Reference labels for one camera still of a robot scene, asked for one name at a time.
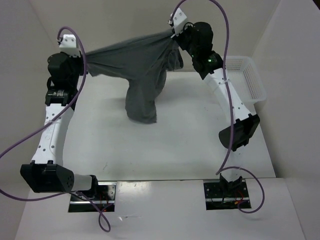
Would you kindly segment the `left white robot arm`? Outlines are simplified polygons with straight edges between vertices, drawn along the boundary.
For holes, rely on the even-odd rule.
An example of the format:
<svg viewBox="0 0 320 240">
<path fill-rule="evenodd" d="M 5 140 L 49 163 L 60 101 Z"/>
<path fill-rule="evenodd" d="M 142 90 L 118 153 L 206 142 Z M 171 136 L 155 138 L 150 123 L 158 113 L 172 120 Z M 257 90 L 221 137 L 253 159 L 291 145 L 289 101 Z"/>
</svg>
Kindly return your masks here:
<svg viewBox="0 0 320 240">
<path fill-rule="evenodd" d="M 100 194 L 94 175 L 75 174 L 63 166 L 63 151 L 68 126 L 76 108 L 79 77 L 83 59 L 60 52 L 48 60 L 50 77 L 45 95 L 46 128 L 42 131 L 35 154 L 23 164 L 20 174 L 35 193 L 82 192 L 89 200 Z"/>
</svg>

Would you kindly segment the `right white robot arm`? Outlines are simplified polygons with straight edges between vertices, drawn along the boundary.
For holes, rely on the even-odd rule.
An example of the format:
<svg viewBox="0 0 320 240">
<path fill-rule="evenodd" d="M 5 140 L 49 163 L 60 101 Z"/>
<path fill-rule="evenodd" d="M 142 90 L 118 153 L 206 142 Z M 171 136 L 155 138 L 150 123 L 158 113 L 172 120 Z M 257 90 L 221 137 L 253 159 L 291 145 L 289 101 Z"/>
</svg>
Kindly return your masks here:
<svg viewBox="0 0 320 240">
<path fill-rule="evenodd" d="M 206 22 L 183 22 L 173 25 L 172 38 L 186 51 L 194 70 L 212 90 L 227 122 L 227 127 L 218 133 L 220 143 L 226 148 L 226 156 L 219 170 L 219 191 L 230 197 L 239 190 L 243 177 L 238 159 L 243 148 L 255 133 L 260 118 L 252 114 L 240 99 L 228 76 L 226 63 L 213 50 L 214 33 Z"/>
</svg>

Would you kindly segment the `grey shorts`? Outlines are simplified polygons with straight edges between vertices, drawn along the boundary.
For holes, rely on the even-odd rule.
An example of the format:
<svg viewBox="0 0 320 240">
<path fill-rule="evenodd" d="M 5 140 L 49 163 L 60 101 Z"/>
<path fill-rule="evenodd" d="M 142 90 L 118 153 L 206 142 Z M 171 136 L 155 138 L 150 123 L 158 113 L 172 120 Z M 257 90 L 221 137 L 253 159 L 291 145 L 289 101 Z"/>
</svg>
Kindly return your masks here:
<svg viewBox="0 0 320 240">
<path fill-rule="evenodd" d="M 92 77 L 105 75 L 128 81 L 125 111 L 141 124 L 157 122 L 156 98 L 165 87 L 167 72 L 184 66 L 171 29 L 131 38 L 85 54 Z"/>
</svg>

